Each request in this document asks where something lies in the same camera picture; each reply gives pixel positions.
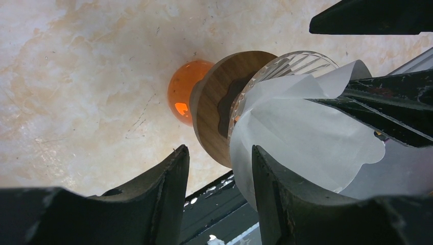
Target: beige marble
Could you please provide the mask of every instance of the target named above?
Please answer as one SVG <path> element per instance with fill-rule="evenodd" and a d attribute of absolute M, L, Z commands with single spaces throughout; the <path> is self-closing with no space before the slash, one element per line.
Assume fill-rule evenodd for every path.
<path fill-rule="evenodd" d="M 171 114 L 173 72 L 240 51 L 323 53 L 385 75 L 433 35 L 327 36 L 310 19 L 337 0 L 2 0 L 0 186 L 101 194 L 186 144 L 187 194 L 228 171 Z"/>

